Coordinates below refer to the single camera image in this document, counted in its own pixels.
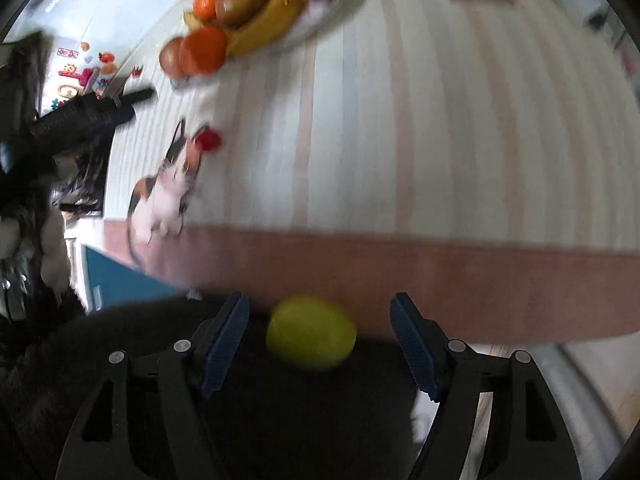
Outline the red apple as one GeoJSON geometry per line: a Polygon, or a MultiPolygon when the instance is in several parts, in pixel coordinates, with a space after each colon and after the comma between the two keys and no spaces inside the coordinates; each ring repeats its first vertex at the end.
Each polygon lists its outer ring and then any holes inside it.
{"type": "Polygon", "coordinates": [[[238,28],[254,18],[267,2],[268,0],[217,0],[216,21],[227,27],[238,28]]]}

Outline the left yellow banana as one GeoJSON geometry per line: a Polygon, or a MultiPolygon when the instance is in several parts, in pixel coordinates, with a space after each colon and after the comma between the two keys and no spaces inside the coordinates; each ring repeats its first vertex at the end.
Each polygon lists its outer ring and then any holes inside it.
{"type": "Polygon", "coordinates": [[[189,32],[210,26],[208,21],[201,20],[192,11],[184,11],[182,18],[189,32]]]}

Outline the small mandarin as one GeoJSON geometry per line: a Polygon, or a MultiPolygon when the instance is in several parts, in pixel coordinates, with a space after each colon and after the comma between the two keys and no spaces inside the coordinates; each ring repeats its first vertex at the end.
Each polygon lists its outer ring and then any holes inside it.
{"type": "Polygon", "coordinates": [[[193,14],[202,21],[216,18],[216,3],[218,0],[193,0],[193,14]]]}
{"type": "Polygon", "coordinates": [[[221,29],[205,26],[185,36],[178,59],[186,76],[215,73],[226,62],[228,37],[221,29]]]}

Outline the floral white ceramic plate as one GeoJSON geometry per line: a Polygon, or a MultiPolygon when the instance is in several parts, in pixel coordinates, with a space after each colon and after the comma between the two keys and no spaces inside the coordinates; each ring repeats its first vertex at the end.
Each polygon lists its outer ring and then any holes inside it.
{"type": "MultiPolygon", "coordinates": [[[[308,0],[307,6],[305,10],[303,10],[302,15],[281,39],[267,47],[263,47],[245,55],[242,58],[246,58],[250,55],[263,55],[267,53],[280,52],[297,46],[312,36],[315,32],[318,32],[324,24],[333,18],[334,15],[337,14],[338,10],[340,10],[342,3],[343,0],[308,0]]],[[[222,29],[226,33],[228,41],[230,34],[238,29],[224,28],[224,26],[216,23],[215,21],[209,21],[209,23],[210,26],[222,29]]],[[[232,63],[238,62],[240,59],[241,58],[230,60],[230,58],[227,58],[227,61],[232,63]]]]}

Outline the green apple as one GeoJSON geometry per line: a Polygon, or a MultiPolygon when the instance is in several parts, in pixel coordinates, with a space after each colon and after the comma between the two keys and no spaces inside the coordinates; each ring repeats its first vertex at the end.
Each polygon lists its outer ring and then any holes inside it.
{"type": "Polygon", "coordinates": [[[354,350],[357,327],[336,304],[292,296],[271,312],[266,346],[282,360],[308,370],[337,366],[354,350]]]}

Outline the colourful fruit sticker sheet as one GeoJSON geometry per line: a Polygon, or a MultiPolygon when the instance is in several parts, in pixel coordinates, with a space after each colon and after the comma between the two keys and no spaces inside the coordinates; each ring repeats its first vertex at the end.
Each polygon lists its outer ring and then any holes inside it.
{"type": "Polygon", "coordinates": [[[84,94],[102,96],[113,79],[137,79],[142,65],[125,67],[125,52],[87,41],[53,37],[46,62],[38,113],[57,110],[84,94]]]}

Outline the brown kiwi-like fruit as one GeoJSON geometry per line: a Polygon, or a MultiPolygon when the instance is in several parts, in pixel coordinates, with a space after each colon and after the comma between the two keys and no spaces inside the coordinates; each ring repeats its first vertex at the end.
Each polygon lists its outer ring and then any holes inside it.
{"type": "Polygon", "coordinates": [[[163,46],[158,56],[160,68],[166,76],[171,79],[186,78],[186,72],[183,70],[179,60],[180,47],[183,43],[183,36],[171,38],[167,44],[163,46]]]}

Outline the right yellow banana bunch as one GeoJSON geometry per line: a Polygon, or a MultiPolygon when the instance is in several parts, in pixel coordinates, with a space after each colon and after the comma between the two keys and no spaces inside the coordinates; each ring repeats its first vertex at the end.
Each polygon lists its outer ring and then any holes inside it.
{"type": "Polygon", "coordinates": [[[295,24],[308,0],[269,0],[254,18],[232,32],[227,58],[236,60],[281,39],[295,24]]]}

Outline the striped table cloth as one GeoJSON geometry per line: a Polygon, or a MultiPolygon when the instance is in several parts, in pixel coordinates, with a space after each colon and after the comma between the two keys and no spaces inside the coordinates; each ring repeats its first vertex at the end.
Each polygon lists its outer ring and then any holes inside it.
{"type": "Polygon", "coordinates": [[[156,98],[117,133],[104,247],[365,333],[406,292],[452,336],[639,328],[639,61],[605,0],[343,0],[291,49],[175,86],[179,0],[132,51],[156,98]]]}

